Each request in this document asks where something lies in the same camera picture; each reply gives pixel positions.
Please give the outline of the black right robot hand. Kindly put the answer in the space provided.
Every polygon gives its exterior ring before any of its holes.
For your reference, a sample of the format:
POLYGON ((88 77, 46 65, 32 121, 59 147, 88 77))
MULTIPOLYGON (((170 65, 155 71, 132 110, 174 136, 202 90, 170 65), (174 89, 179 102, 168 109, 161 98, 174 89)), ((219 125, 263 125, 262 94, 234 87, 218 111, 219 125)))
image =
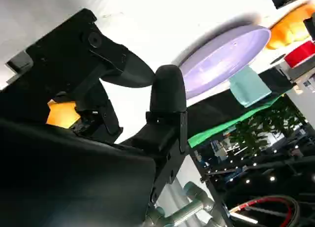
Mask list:
POLYGON ((9 61, 0 92, 3 227, 145 227, 187 154, 175 65, 157 71, 104 36, 84 8, 9 61), (145 126, 123 128, 102 81, 151 87, 145 126))

